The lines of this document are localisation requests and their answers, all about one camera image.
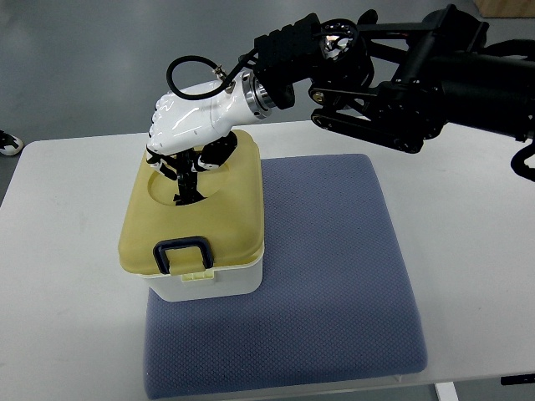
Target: black cable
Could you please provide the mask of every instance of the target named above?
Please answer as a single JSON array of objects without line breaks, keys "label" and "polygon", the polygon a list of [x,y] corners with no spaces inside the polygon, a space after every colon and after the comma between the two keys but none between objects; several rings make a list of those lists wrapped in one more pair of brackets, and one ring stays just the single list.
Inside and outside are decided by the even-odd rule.
[{"label": "black cable", "polygon": [[511,168],[515,173],[528,180],[535,181],[535,169],[525,163],[527,159],[535,155],[535,141],[523,149],[520,149],[511,160]]},{"label": "black cable", "polygon": [[250,60],[254,59],[254,55],[256,53],[257,53],[257,50],[254,48],[249,53],[241,56],[239,58],[238,63],[234,67],[234,69],[232,69],[232,71],[223,79],[221,85],[211,90],[210,92],[206,92],[204,94],[185,94],[184,92],[180,91],[176,87],[175,82],[173,81],[173,71],[175,71],[176,67],[178,67],[180,64],[183,64],[183,63],[197,62],[197,63],[206,64],[212,69],[217,68],[217,64],[215,64],[209,58],[202,57],[202,56],[183,56],[183,57],[177,58],[175,61],[169,64],[169,67],[167,68],[167,74],[166,74],[167,84],[169,85],[169,88],[176,96],[185,100],[202,100],[202,99],[211,98],[212,96],[215,96],[221,93],[223,90],[225,90],[244,67],[250,68],[250,65],[247,63]]}]

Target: shoe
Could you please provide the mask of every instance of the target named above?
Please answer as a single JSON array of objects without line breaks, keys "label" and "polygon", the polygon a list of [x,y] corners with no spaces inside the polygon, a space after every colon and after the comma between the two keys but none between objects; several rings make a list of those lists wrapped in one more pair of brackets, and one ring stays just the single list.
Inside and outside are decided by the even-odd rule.
[{"label": "shoe", "polygon": [[0,153],[6,156],[13,156],[20,152],[24,143],[10,134],[6,134],[0,129]]}]

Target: wire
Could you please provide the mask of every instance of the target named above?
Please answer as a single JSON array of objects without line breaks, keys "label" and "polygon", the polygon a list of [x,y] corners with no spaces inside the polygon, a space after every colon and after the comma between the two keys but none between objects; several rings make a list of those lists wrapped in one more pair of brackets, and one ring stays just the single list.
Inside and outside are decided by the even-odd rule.
[{"label": "wire", "polygon": [[225,90],[232,81],[236,78],[238,73],[244,68],[248,67],[251,68],[252,65],[248,64],[249,61],[255,60],[254,55],[257,53],[257,50],[254,48],[249,53],[242,55],[234,69],[223,79],[221,85],[219,85],[217,88],[211,90],[210,92],[206,92],[204,94],[185,94],[181,90],[179,90],[175,82],[173,81],[173,72],[175,71],[176,67],[178,67],[180,64],[188,63],[188,62],[197,62],[197,63],[203,63],[211,67],[212,69],[217,68],[217,64],[211,61],[209,58],[202,57],[202,56],[183,56],[177,58],[175,61],[173,61],[171,64],[169,64],[169,67],[167,68],[167,84],[169,85],[169,88],[171,91],[178,96],[179,98],[185,99],[185,100],[202,100],[202,99],[208,99],[212,96],[215,96],[219,93],[221,93],[223,90]]}]

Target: plastic storage box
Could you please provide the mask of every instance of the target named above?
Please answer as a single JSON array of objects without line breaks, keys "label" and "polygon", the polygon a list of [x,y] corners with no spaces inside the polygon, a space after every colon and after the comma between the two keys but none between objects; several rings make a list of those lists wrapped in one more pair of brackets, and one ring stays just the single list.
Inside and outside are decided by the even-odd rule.
[{"label": "plastic storage box", "polygon": [[119,241],[120,264],[166,301],[254,291],[262,280],[264,216],[258,147],[244,131],[217,170],[198,175],[206,199],[175,206],[171,181],[142,160]]}]

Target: yellow lid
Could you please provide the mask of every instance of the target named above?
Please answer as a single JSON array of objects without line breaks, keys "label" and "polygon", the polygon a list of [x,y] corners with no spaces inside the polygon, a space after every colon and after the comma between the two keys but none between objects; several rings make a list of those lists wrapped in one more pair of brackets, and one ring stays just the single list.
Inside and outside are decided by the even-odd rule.
[{"label": "yellow lid", "polygon": [[[153,250],[161,241],[200,236],[207,239],[214,268],[239,266],[262,254],[264,208],[258,147],[235,130],[238,146],[219,169],[199,173],[205,200],[175,206],[178,191],[171,181],[141,161],[119,240],[121,266],[128,272],[159,274]],[[199,248],[165,252],[171,274],[205,270]]]}]

